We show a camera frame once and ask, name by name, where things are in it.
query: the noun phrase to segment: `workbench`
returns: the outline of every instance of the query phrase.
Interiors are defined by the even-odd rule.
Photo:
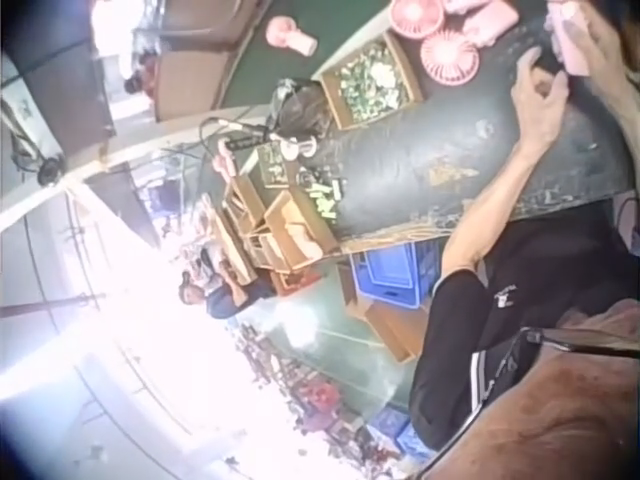
[[[517,59],[544,47],[539,62],[559,69],[544,30],[546,3],[514,0],[521,21],[493,47],[467,85],[436,84],[424,73],[420,42],[401,39],[425,102],[366,127],[331,128],[305,166],[327,167],[346,183],[332,225],[344,253],[449,235],[504,165],[519,138],[510,97]],[[631,157],[611,115],[583,79],[572,78],[560,139],[542,159],[513,218],[527,218],[632,188]],[[277,190],[259,186],[266,205]]]

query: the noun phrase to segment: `factory floor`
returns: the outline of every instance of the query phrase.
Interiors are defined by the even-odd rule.
[[[364,322],[347,316],[335,268],[285,298],[263,300],[238,316],[284,352],[331,377],[365,417],[387,403],[406,409],[415,361],[399,364]]]

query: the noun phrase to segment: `pink plastic part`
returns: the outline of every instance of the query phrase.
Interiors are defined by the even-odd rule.
[[[501,0],[495,0],[465,20],[462,33],[477,47],[488,47],[515,26],[518,11]]]
[[[548,2],[549,16],[553,33],[560,50],[558,55],[564,63],[564,69],[570,75],[589,76],[587,60],[580,49],[571,41],[562,24],[565,20],[573,22],[578,28],[587,30],[587,21],[580,11],[578,2]]]
[[[227,139],[221,138],[218,140],[218,155],[212,160],[213,170],[222,175],[222,178],[226,183],[232,177],[238,174],[236,164],[233,161],[233,153],[227,148]]]
[[[393,0],[389,7],[391,27],[403,37],[421,40],[444,23],[441,0]]]
[[[267,43],[272,47],[290,48],[310,57],[318,47],[318,40],[301,31],[291,17],[273,17],[266,31]]]
[[[427,75],[450,87],[467,83],[480,68],[476,47],[464,35],[452,30],[427,38],[420,49],[420,59]]]
[[[442,0],[444,11],[453,15],[464,15],[469,10],[480,8],[491,0]]]

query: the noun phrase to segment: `blue bin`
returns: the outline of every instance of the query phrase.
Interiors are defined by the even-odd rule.
[[[400,435],[396,437],[396,444],[403,453],[417,460],[431,460],[431,458],[436,454],[435,451],[427,448],[425,444],[422,443],[422,440],[418,438],[418,434],[411,423],[409,423],[402,430]]]
[[[415,244],[398,245],[365,252],[364,261],[375,285],[413,288],[418,283]]]
[[[384,407],[367,422],[371,435],[378,441],[396,441],[409,424],[409,416],[391,407]]]
[[[425,241],[375,252],[351,256],[358,291],[402,308],[419,308],[440,276],[440,243]]]

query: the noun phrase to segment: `black t-shirt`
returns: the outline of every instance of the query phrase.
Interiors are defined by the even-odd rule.
[[[521,327],[555,327],[570,309],[592,316],[638,297],[639,259],[593,208],[569,212],[510,224],[486,259],[487,286],[469,270],[438,286],[409,402],[429,448],[442,448],[469,416]],[[535,356],[525,346],[491,400]]]

